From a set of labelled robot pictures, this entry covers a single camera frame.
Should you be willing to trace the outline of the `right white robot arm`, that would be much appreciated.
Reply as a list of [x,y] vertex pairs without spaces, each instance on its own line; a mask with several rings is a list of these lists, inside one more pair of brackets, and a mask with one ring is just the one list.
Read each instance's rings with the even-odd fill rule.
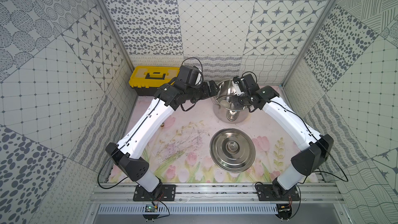
[[300,150],[291,158],[288,169],[272,182],[274,197],[280,199],[328,159],[334,141],[330,135],[323,136],[309,127],[272,87],[234,85],[234,88],[237,94],[235,101],[238,104],[262,110],[271,116],[290,135]]

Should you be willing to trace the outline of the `stainless steel pot lid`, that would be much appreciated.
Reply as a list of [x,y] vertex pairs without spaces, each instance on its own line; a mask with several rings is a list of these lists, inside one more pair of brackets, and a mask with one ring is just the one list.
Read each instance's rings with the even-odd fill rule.
[[230,173],[248,170],[256,158],[252,139],[243,131],[234,128],[216,132],[211,138],[209,151],[214,163]]

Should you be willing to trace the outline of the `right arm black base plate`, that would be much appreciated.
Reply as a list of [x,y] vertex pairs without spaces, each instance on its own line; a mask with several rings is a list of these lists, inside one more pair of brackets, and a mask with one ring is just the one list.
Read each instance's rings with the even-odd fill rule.
[[275,201],[299,201],[301,199],[296,186],[289,190],[285,190],[279,186],[272,184],[256,183],[255,189],[259,201],[275,202]]

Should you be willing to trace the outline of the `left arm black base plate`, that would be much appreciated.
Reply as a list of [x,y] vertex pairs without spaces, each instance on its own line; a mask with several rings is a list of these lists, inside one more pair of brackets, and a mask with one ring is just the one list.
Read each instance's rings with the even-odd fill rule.
[[141,185],[136,186],[133,201],[174,201],[176,195],[176,185],[172,184],[159,184],[154,191],[147,191]]

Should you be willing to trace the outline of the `cream spoon with grey handle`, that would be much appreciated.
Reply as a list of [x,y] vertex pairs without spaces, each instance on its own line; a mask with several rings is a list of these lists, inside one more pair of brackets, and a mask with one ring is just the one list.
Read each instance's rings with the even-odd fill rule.
[[230,96],[229,103],[230,103],[229,109],[231,109],[233,111],[239,111],[244,107],[239,102],[239,97],[237,95]]

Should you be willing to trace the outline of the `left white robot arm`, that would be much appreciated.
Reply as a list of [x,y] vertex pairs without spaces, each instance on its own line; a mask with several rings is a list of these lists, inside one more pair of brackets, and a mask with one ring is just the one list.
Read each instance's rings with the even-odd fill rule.
[[118,143],[109,143],[105,151],[130,180],[137,182],[153,198],[157,197],[162,182],[149,170],[149,163],[142,158],[145,147],[161,124],[182,104],[186,101],[196,104],[216,96],[218,92],[219,87],[214,81],[193,86],[179,82],[162,85],[138,123]]

